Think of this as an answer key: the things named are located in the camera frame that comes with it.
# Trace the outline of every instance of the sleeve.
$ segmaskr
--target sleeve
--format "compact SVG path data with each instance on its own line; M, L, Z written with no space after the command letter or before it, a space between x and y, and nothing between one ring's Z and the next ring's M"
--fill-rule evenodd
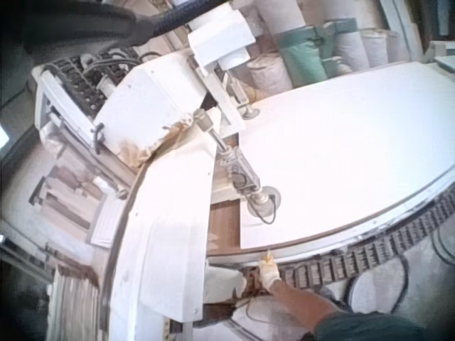
M337 313L315 329L318 341L426 341L425 329L411 321L386 314Z

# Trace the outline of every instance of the stack of wood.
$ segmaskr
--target stack of wood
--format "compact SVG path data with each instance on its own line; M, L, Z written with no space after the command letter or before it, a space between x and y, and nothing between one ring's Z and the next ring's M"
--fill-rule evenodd
M50 293L46 340L96 340L98 291L91 268L59 266Z

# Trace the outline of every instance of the hand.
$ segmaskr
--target hand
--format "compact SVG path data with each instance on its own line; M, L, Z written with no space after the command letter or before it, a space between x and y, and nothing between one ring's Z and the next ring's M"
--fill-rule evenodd
M259 262L259 272L261 275L262 286L269 292L275 281L281 281L278 266L273 260L270 251L268 251L266 257Z

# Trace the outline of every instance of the white laminated board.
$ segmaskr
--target white laminated board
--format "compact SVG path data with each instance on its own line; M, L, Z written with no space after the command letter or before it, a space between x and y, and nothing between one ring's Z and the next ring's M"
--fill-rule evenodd
M269 226L241 202L242 249L356 223L455 164L455 84L420 63L339 77L255 107L261 114L247 121L240 148L282 205Z
M110 249L126 203L126 200L115 195L103 197L100 213L93 223L93 234L90 238L92 244Z
M218 130L220 111L210 115ZM202 318L217 146L196 125L166 143L138 189L114 277L111 316L127 324L129 340L139 306L179 322Z

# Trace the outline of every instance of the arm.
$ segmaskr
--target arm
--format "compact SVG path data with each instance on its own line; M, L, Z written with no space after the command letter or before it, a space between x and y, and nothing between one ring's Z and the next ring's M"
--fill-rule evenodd
M292 288L279 277L278 267L272 256L267 255L259 263L262 286L266 288L291 315L306 329L314 332L315 327L332 313L341 312L329 300L311 293Z
M309 291L292 288L281 280L272 284L270 292L296 320L312 333L314 333L315 327L330 314L341 312L329 300Z

